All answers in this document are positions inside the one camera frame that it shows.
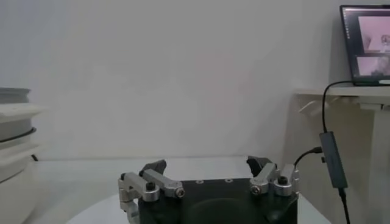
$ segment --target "video call window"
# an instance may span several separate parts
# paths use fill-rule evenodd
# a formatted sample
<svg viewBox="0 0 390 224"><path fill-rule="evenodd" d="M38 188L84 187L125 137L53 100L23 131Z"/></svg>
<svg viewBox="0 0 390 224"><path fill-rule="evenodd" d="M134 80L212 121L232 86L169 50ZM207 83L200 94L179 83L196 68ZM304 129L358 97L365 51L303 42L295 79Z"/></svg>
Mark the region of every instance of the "video call window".
<svg viewBox="0 0 390 224"><path fill-rule="evenodd" d="M345 5L341 16L353 79L390 79L390 9Z"/></svg>

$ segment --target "white table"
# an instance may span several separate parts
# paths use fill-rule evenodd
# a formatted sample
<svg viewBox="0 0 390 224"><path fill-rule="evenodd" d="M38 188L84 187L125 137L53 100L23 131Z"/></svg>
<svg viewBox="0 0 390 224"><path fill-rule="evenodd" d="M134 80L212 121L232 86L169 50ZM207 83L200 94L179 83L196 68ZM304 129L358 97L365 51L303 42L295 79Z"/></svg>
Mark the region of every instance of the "white table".
<svg viewBox="0 0 390 224"><path fill-rule="evenodd" d="M138 171L146 163L156 160L38 162L36 171L41 185L41 202L25 224L125 224L126 215L119 209L116 195L117 179L123 172ZM172 179L250 177L246 158L242 156L172 158L167 159L167 163L165 175ZM300 197L299 223L330 222L305 198Z"/></svg>

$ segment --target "white shelf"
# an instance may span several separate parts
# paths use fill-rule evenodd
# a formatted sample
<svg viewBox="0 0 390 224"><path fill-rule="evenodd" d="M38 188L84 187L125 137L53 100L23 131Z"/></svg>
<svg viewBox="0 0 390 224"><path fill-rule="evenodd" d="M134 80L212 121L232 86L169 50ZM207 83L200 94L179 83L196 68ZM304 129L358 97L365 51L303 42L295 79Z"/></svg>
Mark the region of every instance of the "white shelf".
<svg viewBox="0 0 390 224"><path fill-rule="evenodd" d="M32 103L0 104L0 123L31 118L44 110Z"/></svg>
<svg viewBox="0 0 390 224"><path fill-rule="evenodd" d="M295 94L298 95L322 95L325 88L297 88ZM370 86L370 87L331 87L328 96L369 96L369 97L390 97L390 87Z"/></svg>

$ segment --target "metal screw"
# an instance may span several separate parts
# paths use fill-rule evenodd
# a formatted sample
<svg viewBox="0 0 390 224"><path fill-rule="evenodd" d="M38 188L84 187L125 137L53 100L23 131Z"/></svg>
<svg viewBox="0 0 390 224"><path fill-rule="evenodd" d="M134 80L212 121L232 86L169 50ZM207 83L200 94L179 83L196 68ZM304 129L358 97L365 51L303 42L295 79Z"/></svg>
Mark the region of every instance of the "metal screw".
<svg viewBox="0 0 390 224"><path fill-rule="evenodd" d="M184 195L185 195L184 189L183 189L182 187L176 189L175 195L176 195L176 197L178 197L178 198L184 197Z"/></svg>
<svg viewBox="0 0 390 224"><path fill-rule="evenodd" d="M250 187L250 191L254 195L259 195L261 193L261 189L258 186Z"/></svg>
<svg viewBox="0 0 390 224"><path fill-rule="evenodd" d="M280 184L280 185L287 185L287 184L288 184L288 179L287 179L287 177L280 176L280 177L278 178L278 184Z"/></svg>
<svg viewBox="0 0 390 224"><path fill-rule="evenodd" d="M153 182L147 182L145 186L147 191L153 191L156 189L156 184Z"/></svg>

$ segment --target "stacked white containers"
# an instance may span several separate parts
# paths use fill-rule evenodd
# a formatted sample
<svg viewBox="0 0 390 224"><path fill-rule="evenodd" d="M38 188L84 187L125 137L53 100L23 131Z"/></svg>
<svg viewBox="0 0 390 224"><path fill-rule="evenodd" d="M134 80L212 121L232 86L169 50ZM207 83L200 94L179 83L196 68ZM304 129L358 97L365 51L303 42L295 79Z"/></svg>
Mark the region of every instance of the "stacked white containers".
<svg viewBox="0 0 390 224"><path fill-rule="evenodd" d="M21 224L37 203L31 155L31 118L43 108L29 103L28 89L0 88L0 223Z"/></svg>

